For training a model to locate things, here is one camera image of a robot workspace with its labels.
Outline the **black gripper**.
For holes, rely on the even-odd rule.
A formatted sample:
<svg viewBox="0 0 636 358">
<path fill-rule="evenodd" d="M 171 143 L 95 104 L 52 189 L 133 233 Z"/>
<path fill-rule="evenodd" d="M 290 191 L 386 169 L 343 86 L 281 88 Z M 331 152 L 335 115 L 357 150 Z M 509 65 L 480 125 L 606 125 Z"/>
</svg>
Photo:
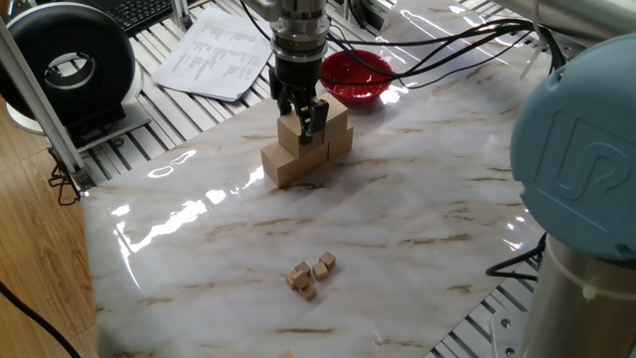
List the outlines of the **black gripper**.
<svg viewBox="0 0 636 358">
<path fill-rule="evenodd" d="M 322 61 L 293 62 L 274 56 L 274 68 L 269 69 L 271 97 L 276 101 L 279 113 L 288 114 L 294 105 L 305 146 L 313 136 L 324 130 L 329 103 L 316 97 L 316 84 L 321 74 Z"/>
</svg>

